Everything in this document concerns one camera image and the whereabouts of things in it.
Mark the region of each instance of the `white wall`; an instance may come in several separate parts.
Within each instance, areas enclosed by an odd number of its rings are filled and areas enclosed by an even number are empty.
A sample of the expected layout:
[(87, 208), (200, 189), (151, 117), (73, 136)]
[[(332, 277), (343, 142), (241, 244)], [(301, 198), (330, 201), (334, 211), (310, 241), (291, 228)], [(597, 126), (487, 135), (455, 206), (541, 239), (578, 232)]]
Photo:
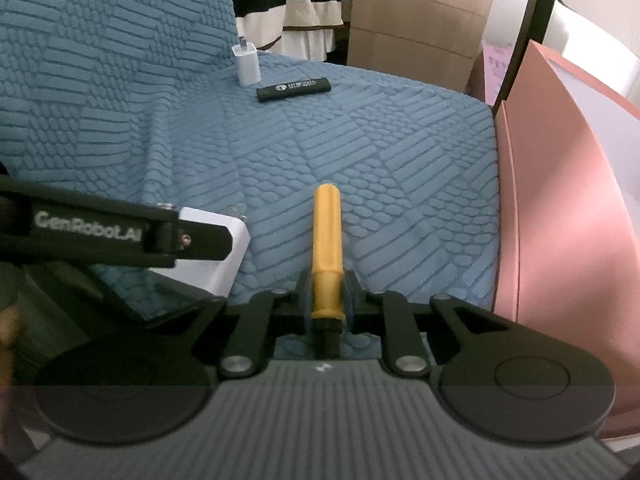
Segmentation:
[[(570, 1), (600, 26), (557, 5), (544, 44), (640, 106), (640, 0)], [(483, 39), (513, 46), (526, 4), (494, 0)]]

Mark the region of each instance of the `black mount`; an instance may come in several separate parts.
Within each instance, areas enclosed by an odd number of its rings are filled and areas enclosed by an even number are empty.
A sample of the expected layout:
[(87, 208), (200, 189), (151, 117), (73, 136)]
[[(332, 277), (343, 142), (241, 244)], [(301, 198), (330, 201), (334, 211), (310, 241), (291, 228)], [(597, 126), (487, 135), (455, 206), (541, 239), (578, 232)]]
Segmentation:
[[(58, 432), (92, 444), (165, 434), (194, 417), (207, 390), (260, 374), (276, 338), (306, 333), (308, 279), (304, 272), (295, 290), (261, 292), (244, 305), (200, 302), (148, 331), (119, 333), (67, 352), (40, 373), (40, 409)], [(447, 294), (433, 296), (430, 304), (410, 303), (396, 292), (362, 290), (350, 272), (344, 291), (351, 332), (382, 338), (387, 373), (428, 382), (445, 409), (476, 432), (536, 446), (568, 442), (597, 432), (612, 405), (612, 377), (588, 352)], [(316, 358), (336, 355), (333, 327), (324, 340), (316, 332), (314, 341)], [(132, 375), (133, 368), (146, 371)], [(78, 409), (61, 408), (95, 386), (115, 393), (78, 400)], [(180, 408), (169, 410), (170, 420), (149, 424), (168, 405)]]

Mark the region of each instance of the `white phone charger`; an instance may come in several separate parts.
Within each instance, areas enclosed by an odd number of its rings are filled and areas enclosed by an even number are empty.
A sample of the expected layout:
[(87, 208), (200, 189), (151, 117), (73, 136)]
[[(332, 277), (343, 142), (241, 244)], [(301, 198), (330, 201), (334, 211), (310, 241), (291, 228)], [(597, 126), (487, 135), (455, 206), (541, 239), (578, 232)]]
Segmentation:
[(240, 44), (231, 47), (236, 60), (236, 70), (238, 70), (238, 81), (242, 86), (259, 83), (260, 61), (258, 60), (258, 49), (253, 43), (240, 38)]
[(173, 269), (149, 270), (158, 276), (160, 283), (166, 288), (190, 298), (196, 300), (211, 296), (227, 298), (251, 240), (249, 230), (239, 218), (201, 209), (182, 208), (179, 217), (192, 222), (226, 226), (233, 237), (231, 253), (221, 262), (176, 260)]

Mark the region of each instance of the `yellow plastic tool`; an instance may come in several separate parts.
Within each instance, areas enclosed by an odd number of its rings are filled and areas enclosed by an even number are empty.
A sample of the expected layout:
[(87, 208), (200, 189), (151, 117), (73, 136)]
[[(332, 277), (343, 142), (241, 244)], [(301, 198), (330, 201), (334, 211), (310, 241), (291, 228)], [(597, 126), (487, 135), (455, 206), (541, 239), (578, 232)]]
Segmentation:
[(312, 319), (332, 318), (345, 321), (342, 307), (343, 273), (340, 191), (333, 184), (322, 184), (314, 195)]

